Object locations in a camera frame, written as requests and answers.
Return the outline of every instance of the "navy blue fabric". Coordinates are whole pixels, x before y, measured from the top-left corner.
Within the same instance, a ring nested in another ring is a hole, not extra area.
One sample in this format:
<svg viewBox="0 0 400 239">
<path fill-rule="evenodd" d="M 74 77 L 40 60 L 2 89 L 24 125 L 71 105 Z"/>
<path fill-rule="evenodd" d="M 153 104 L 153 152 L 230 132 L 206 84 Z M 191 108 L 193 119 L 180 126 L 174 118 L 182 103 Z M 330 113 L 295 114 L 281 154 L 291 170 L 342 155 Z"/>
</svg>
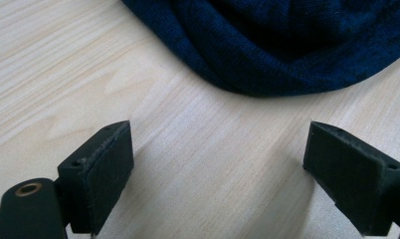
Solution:
<svg viewBox="0 0 400 239">
<path fill-rule="evenodd" d="M 361 82 L 400 57 L 400 0 L 123 0 L 210 83 L 293 96 Z"/>
</svg>

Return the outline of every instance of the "wooden table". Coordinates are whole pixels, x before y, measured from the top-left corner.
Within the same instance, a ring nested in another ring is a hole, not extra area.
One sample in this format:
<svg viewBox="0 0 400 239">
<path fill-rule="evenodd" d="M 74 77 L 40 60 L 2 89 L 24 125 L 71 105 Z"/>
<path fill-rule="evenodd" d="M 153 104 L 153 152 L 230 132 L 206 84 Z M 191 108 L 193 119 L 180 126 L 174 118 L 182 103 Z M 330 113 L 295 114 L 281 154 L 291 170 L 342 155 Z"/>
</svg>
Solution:
<svg viewBox="0 0 400 239">
<path fill-rule="evenodd" d="M 359 238 L 301 167 L 308 127 L 400 160 L 400 59 L 341 91 L 253 99 L 202 80 L 118 0 L 0 0 L 0 198 L 120 120 L 135 169 L 99 238 Z"/>
</svg>

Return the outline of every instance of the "tabletop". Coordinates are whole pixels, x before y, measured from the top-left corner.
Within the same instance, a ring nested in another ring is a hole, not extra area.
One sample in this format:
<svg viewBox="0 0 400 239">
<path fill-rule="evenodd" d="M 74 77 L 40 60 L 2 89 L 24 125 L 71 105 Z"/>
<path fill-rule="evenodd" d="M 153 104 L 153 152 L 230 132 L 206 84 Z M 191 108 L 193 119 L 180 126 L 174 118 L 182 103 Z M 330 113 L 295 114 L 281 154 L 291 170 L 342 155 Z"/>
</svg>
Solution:
<svg viewBox="0 0 400 239">
<path fill-rule="evenodd" d="M 98 238 L 360 238 L 302 169 L 308 128 L 400 161 L 400 59 L 340 91 L 255 99 L 201 79 L 118 0 L 0 0 L 0 199 L 121 120 L 135 168 Z"/>
</svg>

